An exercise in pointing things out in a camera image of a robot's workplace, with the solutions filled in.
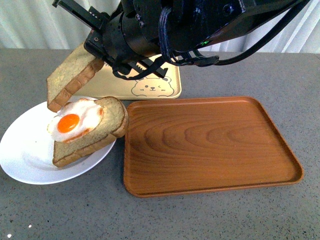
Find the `sandwich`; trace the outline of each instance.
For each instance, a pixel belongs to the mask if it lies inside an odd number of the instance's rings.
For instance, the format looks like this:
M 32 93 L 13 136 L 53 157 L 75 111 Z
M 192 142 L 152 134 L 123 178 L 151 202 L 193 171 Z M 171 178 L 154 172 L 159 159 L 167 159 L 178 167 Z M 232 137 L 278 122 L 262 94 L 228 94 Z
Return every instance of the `sandwich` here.
M 127 110 L 113 96 L 68 102 L 103 64 L 80 45 L 47 78 L 47 108 L 58 112 L 47 130 L 54 139 L 52 163 L 59 168 L 104 148 L 127 131 Z

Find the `toast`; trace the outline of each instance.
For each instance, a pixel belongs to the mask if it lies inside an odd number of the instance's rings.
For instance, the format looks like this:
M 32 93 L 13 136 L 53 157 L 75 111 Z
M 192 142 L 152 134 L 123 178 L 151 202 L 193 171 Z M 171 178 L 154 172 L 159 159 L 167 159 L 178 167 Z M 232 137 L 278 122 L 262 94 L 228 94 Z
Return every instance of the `toast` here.
M 55 141 L 52 160 L 55 166 L 64 167 L 71 164 L 125 135 L 129 117 L 122 102 L 108 96 L 96 100 L 95 103 L 103 107 L 101 122 L 94 130 L 70 143 Z
M 46 79 L 47 108 L 58 112 L 103 66 L 104 61 L 80 44 Z

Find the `wood grain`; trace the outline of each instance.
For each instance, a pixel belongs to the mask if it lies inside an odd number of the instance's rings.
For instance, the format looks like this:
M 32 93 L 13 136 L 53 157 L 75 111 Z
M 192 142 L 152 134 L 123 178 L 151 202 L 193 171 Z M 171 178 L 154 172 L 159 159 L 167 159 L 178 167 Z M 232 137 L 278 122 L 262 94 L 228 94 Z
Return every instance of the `wood grain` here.
M 293 184 L 303 169 L 251 97 L 128 107 L 124 184 L 137 197 Z

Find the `egg yolk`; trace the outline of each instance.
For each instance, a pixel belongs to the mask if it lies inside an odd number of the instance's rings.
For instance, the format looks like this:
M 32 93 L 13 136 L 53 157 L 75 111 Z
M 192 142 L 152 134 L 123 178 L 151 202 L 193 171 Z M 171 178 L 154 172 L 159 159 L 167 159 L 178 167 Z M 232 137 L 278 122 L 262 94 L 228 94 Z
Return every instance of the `egg yolk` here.
M 68 114 L 60 119 L 57 129 L 60 133 L 65 134 L 74 129 L 80 121 L 80 117 L 76 114 Z

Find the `green light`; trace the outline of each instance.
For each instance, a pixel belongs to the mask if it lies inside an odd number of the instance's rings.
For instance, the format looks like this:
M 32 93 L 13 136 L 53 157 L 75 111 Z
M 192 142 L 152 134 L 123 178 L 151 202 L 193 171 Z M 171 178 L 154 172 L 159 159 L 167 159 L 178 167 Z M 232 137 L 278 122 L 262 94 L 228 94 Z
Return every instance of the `green light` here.
M 203 43 L 201 43 L 201 46 L 207 45 L 209 43 L 209 41 L 204 41 Z

